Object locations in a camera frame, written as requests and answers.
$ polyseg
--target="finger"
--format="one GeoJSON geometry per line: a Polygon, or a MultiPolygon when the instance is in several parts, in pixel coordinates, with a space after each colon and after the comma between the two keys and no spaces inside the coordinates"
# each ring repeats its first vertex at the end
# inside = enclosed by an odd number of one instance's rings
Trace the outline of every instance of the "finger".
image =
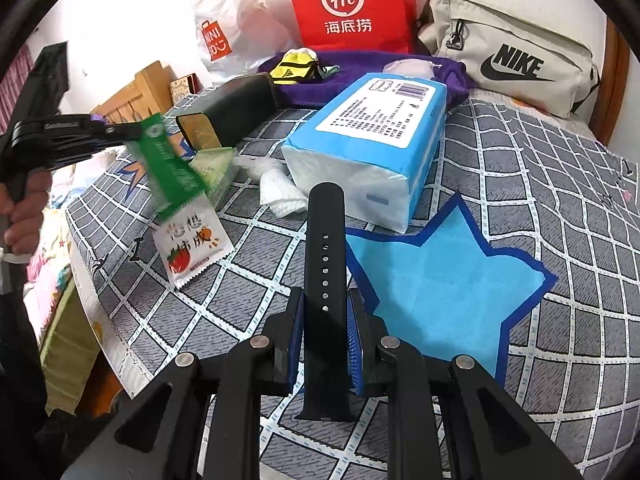
{"type": "Polygon", "coordinates": [[[46,191],[39,191],[37,193],[27,195],[27,197],[19,202],[11,212],[11,222],[17,223],[21,220],[25,220],[42,213],[42,210],[45,208],[48,201],[49,193],[46,191]]]}
{"type": "Polygon", "coordinates": [[[0,184],[0,214],[8,215],[12,210],[14,210],[14,201],[11,200],[9,190],[5,184],[0,184]]]}
{"type": "Polygon", "coordinates": [[[28,235],[17,241],[12,247],[14,254],[33,254],[38,248],[40,235],[28,235]]]}
{"type": "Polygon", "coordinates": [[[38,171],[37,173],[30,174],[29,178],[27,179],[27,194],[50,190],[51,174],[49,173],[49,171],[38,171]]]}
{"type": "Polygon", "coordinates": [[[26,220],[22,220],[21,222],[16,222],[11,227],[9,227],[4,233],[4,241],[7,245],[12,246],[17,244],[21,238],[30,235],[39,236],[40,227],[42,226],[42,221],[44,216],[42,213],[38,215],[34,215],[31,218],[27,218],[26,220]]]}

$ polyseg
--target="nike bag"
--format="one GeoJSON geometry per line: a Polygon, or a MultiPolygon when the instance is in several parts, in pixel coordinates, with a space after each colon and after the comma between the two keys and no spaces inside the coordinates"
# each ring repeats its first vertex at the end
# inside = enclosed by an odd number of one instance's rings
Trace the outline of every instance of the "nike bag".
{"type": "Polygon", "coordinates": [[[411,53],[415,0],[292,0],[303,45],[314,50],[411,53]]]}
{"type": "Polygon", "coordinates": [[[586,46],[479,0],[429,0],[423,18],[431,54],[463,62],[481,88],[565,119],[599,85],[586,46]]]}
{"type": "Polygon", "coordinates": [[[254,73],[294,44],[264,0],[191,0],[198,53],[213,84],[254,73]]]}

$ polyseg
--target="blue tissue package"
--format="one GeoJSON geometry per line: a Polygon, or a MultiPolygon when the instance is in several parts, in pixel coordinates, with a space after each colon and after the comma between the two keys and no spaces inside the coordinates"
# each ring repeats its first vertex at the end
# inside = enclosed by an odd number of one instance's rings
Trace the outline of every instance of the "blue tissue package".
{"type": "Polygon", "coordinates": [[[344,190],[347,215],[404,233],[444,131],[446,85],[370,73],[282,144],[296,186],[344,190]]]}

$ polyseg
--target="curtain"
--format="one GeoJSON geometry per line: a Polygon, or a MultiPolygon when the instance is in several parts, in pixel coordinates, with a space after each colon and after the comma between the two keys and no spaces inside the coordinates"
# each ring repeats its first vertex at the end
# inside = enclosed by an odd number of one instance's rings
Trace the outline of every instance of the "curtain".
{"type": "Polygon", "coordinates": [[[32,68],[31,53],[25,44],[0,83],[0,133],[4,134],[6,131],[20,90],[32,68]]]}

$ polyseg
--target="gray checkered bed sheet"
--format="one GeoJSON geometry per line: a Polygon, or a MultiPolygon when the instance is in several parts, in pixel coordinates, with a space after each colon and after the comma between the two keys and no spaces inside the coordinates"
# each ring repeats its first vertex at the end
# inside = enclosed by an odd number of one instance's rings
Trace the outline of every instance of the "gray checkered bed sheet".
{"type": "MultiPolygon", "coordinates": [[[[170,135],[175,115],[195,99],[166,115],[170,135]]],[[[313,113],[284,110],[238,148],[282,159],[282,140],[313,113]]],[[[127,194],[132,177],[120,172],[132,161],[125,152],[67,216],[118,337],[157,374],[181,351],[201,358],[228,351],[284,309],[290,287],[303,283],[306,217],[275,218],[259,205],[258,186],[239,174],[219,210],[235,250],[171,290],[152,239],[146,178],[127,194]]],[[[448,116],[408,231],[420,230],[459,190],[492,246],[522,248],[558,277],[511,331],[505,388],[588,479],[603,478],[638,430],[638,179],[637,165],[596,142],[505,105],[470,100],[448,116]]],[[[352,397],[360,413],[354,424],[295,420],[303,383],[300,363],[292,396],[263,398],[261,461],[300,480],[384,478],[386,399],[352,397]]]]}

